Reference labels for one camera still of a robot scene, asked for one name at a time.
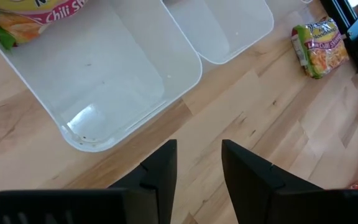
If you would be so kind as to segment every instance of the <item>plastic storage bin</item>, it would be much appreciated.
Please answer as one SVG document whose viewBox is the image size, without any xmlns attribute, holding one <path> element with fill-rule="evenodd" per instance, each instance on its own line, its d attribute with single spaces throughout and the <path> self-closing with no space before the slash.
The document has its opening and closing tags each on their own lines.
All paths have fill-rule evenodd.
<svg viewBox="0 0 358 224">
<path fill-rule="evenodd" d="M 117 144 L 195 86 L 201 60 L 160 1 L 92 0 L 5 53 L 63 137 Z"/>
<path fill-rule="evenodd" d="M 274 26 L 264 0 L 164 0 L 196 51 L 224 64 L 267 35 Z"/>
</svg>

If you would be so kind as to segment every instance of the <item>wooden floor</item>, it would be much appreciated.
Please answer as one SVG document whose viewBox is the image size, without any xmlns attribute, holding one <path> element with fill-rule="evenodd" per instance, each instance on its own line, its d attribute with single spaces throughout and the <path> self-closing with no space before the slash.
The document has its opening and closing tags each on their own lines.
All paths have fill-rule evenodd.
<svg viewBox="0 0 358 224">
<path fill-rule="evenodd" d="M 304 76 L 291 29 L 325 12 L 319 1 L 286 10 L 266 38 L 205 74 L 130 139 L 98 154 L 72 149 L 20 80 L 0 73 L 0 190 L 103 188 L 167 139 L 178 139 L 172 223 L 237 223 L 222 139 L 325 189 L 348 186 L 358 179 L 356 70 L 348 62 L 321 80 Z"/>
</svg>

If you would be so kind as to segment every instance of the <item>black equipment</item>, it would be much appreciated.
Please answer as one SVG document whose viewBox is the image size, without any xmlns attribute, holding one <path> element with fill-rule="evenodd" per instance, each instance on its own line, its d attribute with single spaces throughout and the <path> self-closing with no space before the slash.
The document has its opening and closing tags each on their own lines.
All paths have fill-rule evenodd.
<svg viewBox="0 0 358 224">
<path fill-rule="evenodd" d="M 323 190 L 230 140 L 222 161 L 239 224 L 358 223 L 358 190 Z M 176 181 L 170 140 L 108 189 L 0 192 L 0 223 L 168 224 Z"/>
</svg>

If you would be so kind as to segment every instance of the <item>yellow food package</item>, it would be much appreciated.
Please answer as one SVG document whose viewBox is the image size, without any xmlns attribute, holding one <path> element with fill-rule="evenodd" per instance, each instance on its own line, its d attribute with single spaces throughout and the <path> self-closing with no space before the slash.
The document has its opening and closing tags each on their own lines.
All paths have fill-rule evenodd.
<svg viewBox="0 0 358 224">
<path fill-rule="evenodd" d="M 349 60 L 341 33 L 332 18 L 294 27 L 291 39 L 301 65 L 313 78 L 322 78 Z"/>
<path fill-rule="evenodd" d="M 0 41 L 6 49 L 38 37 L 54 21 L 74 15 L 87 0 L 0 1 Z"/>
</svg>

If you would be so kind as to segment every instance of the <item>instant noodle package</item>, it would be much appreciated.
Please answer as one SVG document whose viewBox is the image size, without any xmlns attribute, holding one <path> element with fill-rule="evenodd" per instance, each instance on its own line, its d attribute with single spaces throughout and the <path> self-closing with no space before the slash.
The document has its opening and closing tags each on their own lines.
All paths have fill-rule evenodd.
<svg viewBox="0 0 358 224">
<path fill-rule="evenodd" d="M 292 30 L 292 44 L 306 74 L 322 78 L 349 60 L 339 29 L 331 18 Z"/>
<path fill-rule="evenodd" d="M 0 1 L 0 42 L 5 49 L 38 37 L 52 22 L 74 15 L 87 0 Z"/>
</svg>

